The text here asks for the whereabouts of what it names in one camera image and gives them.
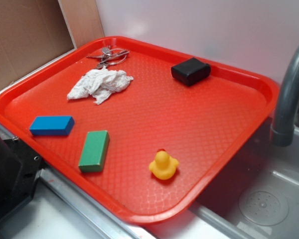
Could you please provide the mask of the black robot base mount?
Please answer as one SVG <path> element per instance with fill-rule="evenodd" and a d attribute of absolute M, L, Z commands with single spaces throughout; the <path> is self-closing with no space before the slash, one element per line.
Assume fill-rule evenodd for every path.
<path fill-rule="evenodd" d="M 0 211 L 32 200 L 42 157 L 19 138 L 0 138 Z"/>

